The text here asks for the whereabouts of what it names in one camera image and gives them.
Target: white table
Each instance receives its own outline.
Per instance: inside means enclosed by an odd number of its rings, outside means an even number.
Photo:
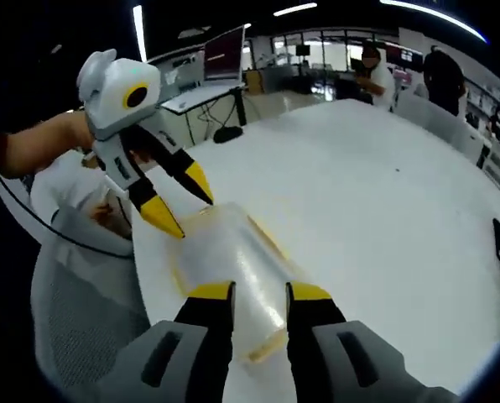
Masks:
[[[413,376],[461,391],[500,340],[500,192],[491,181],[434,135],[359,102],[244,130],[189,150],[216,203],[237,202],[263,223],[347,319],[404,354]],[[204,207],[159,167],[148,177],[177,216]],[[159,267],[162,235],[136,211],[133,232],[149,320],[172,319],[183,299]],[[245,397],[294,401],[285,351],[257,369],[232,363],[224,401]]]

